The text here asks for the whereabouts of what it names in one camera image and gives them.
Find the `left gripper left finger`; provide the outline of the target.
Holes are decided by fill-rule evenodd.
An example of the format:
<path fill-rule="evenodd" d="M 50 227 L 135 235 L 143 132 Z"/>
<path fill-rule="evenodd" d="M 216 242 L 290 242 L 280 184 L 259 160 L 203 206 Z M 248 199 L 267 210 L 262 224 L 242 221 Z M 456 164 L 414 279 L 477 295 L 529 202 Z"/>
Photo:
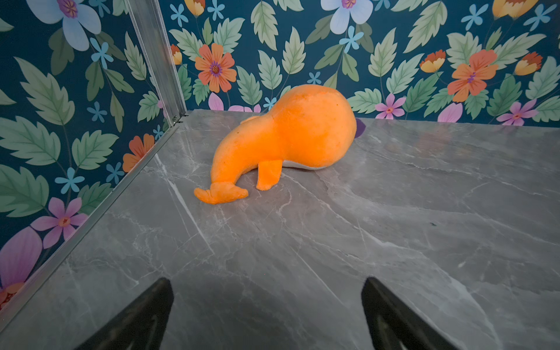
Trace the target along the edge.
<path fill-rule="evenodd" d="M 174 302 L 171 281 L 159 278 L 78 349 L 159 349 Z"/>

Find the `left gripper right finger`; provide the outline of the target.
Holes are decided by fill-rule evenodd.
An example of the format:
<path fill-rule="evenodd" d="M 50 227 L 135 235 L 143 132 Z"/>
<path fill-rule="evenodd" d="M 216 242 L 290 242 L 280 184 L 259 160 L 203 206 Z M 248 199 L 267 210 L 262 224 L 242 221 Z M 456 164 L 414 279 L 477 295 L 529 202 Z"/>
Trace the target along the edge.
<path fill-rule="evenodd" d="M 375 349 L 457 350 L 377 278 L 365 280 L 361 301 Z"/>

